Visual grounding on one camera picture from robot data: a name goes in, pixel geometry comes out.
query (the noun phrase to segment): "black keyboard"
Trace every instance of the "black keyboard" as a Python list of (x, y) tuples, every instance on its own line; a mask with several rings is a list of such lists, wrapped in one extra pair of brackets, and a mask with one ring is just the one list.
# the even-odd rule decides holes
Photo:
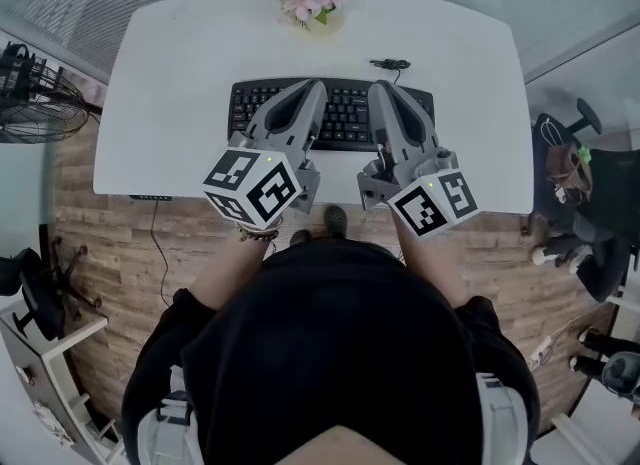
[[(261, 104), (285, 88), (307, 78), (258, 79), (235, 83), (229, 104), (228, 138), (244, 131)], [(372, 81), (318, 78), (327, 88), (327, 106), (320, 136), (311, 148), (376, 152), (369, 126), (367, 94)], [(435, 124), (433, 96), (429, 92), (405, 88), (429, 114)]]

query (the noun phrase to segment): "gray robotic hand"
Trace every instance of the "gray robotic hand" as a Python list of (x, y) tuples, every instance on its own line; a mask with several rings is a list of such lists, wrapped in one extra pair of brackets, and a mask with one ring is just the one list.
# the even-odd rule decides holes
[(362, 207), (388, 203), (419, 239), (478, 212), (456, 154), (441, 147), (429, 114), (402, 88), (369, 89), (369, 120), (378, 159), (357, 176)]
[(309, 212), (320, 173), (307, 153), (318, 138), (327, 90), (308, 79), (286, 88), (236, 131), (203, 181), (227, 219), (264, 229), (287, 207)]

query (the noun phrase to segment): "wooden floor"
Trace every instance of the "wooden floor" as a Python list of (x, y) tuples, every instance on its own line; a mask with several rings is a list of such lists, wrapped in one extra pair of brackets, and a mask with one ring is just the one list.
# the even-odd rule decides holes
[[(72, 356), (96, 408), (119, 419), (122, 394), (137, 355), (165, 309), (160, 297), (164, 262), (149, 233), (155, 202), (93, 193), (97, 129), (90, 122), (78, 135), (58, 144), (56, 223), (50, 236), (62, 236), (63, 255), (83, 244), (89, 248), (73, 283), (88, 296), (102, 298), (101, 311), (109, 317), (109, 325), (74, 347)], [(314, 208), (309, 216), (288, 212), (276, 241), (278, 249), (286, 247), (297, 229), (319, 231), (322, 209)], [(386, 209), (367, 214), (350, 206), (347, 211), (350, 238), (399, 252)], [(169, 302), (169, 295), (189, 285), (232, 232), (232, 226), (199, 199), (161, 202), (154, 228), (169, 263), (164, 286)], [(570, 325), (549, 363), (535, 372), (542, 400), (540, 429), (545, 430), (553, 415), (571, 409), (584, 386), (583, 378), (567, 367), (567, 357), (579, 348), (577, 331), (588, 322), (606, 330), (613, 309), (606, 305), (593, 311), (595, 302), (566, 269), (533, 266), (529, 253), (536, 239), (540, 236), (520, 236), (517, 216), (483, 214), (449, 232), (443, 242), (456, 254), (471, 292), (493, 301), (503, 332), (524, 356), (544, 336), (586, 314)]]

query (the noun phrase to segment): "black office chair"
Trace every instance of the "black office chair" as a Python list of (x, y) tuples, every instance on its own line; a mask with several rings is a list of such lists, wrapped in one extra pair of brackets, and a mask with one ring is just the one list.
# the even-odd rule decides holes
[[(551, 229), (563, 233), (545, 244), (545, 254), (560, 255), (556, 265), (570, 259), (578, 246), (592, 246), (594, 256), (582, 263), (578, 277), (601, 301), (615, 289), (607, 279), (622, 277), (629, 264), (630, 246), (640, 242), (640, 151), (592, 149), (590, 199), (577, 206), (562, 204), (555, 196), (554, 183), (547, 178), (549, 147), (570, 142), (580, 147), (574, 133), (589, 125), (602, 133), (602, 124), (591, 107), (582, 99), (578, 99), (577, 107), (583, 118), (568, 128), (546, 113), (538, 117), (533, 128), (534, 213), (544, 216)], [(532, 222), (533, 213), (523, 228), (524, 235), (530, 235)]]
[(31, 321), (35, 321), (48, 341), (63, 337), (65, 307), (72, 313), (75, 321), (81, 317), (78, 308), (69, 303), (69, 296), (92, 310), (102, 305), (100, 298), (91, 302), (76, 291), (70, 283), (71, 274), (80, 257), (86, 255), (87, 247), (80, 247), (69, 266), (63, 271), (58, 255), (60, 243), (59, 237), (53, 241), (53, 268), (48, 268), (31, 248), (22, 250), (11, 259), (0, 258), (0, 295), (11, 296), (22, 286), (24, 300), (29, 308), (29, 312), (22, 318), (18, 318), (15, 313), (12, 315), (16, 328), (25, 337), (24, 328)]

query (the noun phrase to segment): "forearm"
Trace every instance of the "forearm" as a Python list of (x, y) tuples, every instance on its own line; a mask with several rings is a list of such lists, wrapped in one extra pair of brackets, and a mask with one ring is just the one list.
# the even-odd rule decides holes
[(471, 299), (462, 275), (447, 250), (433, 241), (418, 241), (391, 211), (407, 268), (429, 281), (455, 309)]
[(234, 234), (216, 252), (191, 284), (191, 294), (203, 305), (220, 310), (260, 269), (267, 241), (240, 242)]

